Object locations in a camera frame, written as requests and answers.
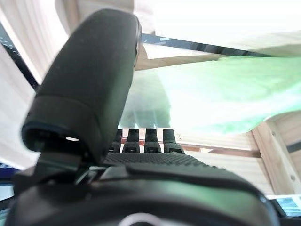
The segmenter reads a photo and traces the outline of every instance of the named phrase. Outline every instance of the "wooden frame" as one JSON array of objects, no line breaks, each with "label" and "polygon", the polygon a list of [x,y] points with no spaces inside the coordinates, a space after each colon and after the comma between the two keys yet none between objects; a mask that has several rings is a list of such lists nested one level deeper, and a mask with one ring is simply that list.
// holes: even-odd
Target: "wooden frame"
[{"label": "wooden frame", "polygon": [[253,134],[275,194],[300,194],[301,181],[273,121],[263,121]]}]

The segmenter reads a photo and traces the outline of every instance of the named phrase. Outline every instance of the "black plastic casing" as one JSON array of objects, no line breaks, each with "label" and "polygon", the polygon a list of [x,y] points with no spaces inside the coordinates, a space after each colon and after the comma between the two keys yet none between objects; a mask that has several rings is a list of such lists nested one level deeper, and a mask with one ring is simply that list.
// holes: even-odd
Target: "black plastic casing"
[{"label": "black plastic casing", "polygon": [[[22,128],[27,148],[51,143],[100,163],[115,137],[133,79],[138,19],[104,9],[71,35],[37,91]],[[66,137],[76,138],[77,148]]]}]

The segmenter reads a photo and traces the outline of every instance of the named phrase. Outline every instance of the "black metal bar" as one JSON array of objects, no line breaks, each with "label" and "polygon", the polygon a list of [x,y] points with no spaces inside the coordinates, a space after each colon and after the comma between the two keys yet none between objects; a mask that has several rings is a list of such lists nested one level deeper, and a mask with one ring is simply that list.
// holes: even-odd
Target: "black metal bar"
[{"label": "black metal bar", "polygon": [[206,53],[221,54],[227,56],[252,56],[252,57],[271,57],[270,55],[256,53],[241,49],[228,48],[222,46],[209,45],[204,43],[197,43],[192,41],[184,41],[178,39],[170,39],[166,37],[160,37],[152,34],[142,34],[141,41],[143,43],[154,44],[159,46],[169,46],[175,48],[190,49],[196,51],[202,51]]},{"label": "black metal bar", "polygon": [[22,59],[21,55],[19,54],[18,50],[14,46],[12,40],[10,39],[9,35],[6,33],[4,27],[0,23],[0,43],[7,51],[9,56],[15,62],[21,73],[24,75],[26,80],[32,86],[34,90],[39,86],[37,81],[35,80],[34,76],[32,75],[31,71],[28,69],[26,63]]}]

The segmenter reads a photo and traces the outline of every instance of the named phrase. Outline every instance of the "green fabric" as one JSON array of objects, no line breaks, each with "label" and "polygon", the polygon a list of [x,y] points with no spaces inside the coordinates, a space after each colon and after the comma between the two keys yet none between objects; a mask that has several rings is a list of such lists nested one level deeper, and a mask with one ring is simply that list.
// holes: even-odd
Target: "green fabric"
[{"label": "green fabric", "polygon": [[120,127],[234,134],[301,109],[301,57],[234,56],[134,74]]}]

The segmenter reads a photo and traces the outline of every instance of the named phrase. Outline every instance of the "wooden beam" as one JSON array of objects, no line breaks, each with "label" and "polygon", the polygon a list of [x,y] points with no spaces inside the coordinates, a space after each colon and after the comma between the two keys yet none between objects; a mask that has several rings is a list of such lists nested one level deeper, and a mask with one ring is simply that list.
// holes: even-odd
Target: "wooden beam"
[{"label": "wooden beam", "polygon": [[275,194],[300,194],[301,181],[273,121],[252,130]]},{"label": "wooden beam", "polygon": [[[127,141],[126,137],[123,137],[121,140],[122,144],[125,144]],[[145,140],[140,139],[139,145],[144,146]],[[202,148],[210,148],[212,151],[208,153],[214,154],[225,154],[225,155],[232,155],[232,156],[243,156],[243,157],[251,157],[251,158],[261,158],[259,151],[245,151],[245,150],[236,150],[231,148],[219,148],[219,147],[207,147],[203,145],[188,145],[188,144],[181,144],[177,142],[185,151],[192,151],[192,152],[201,152],[200,149]]]}]

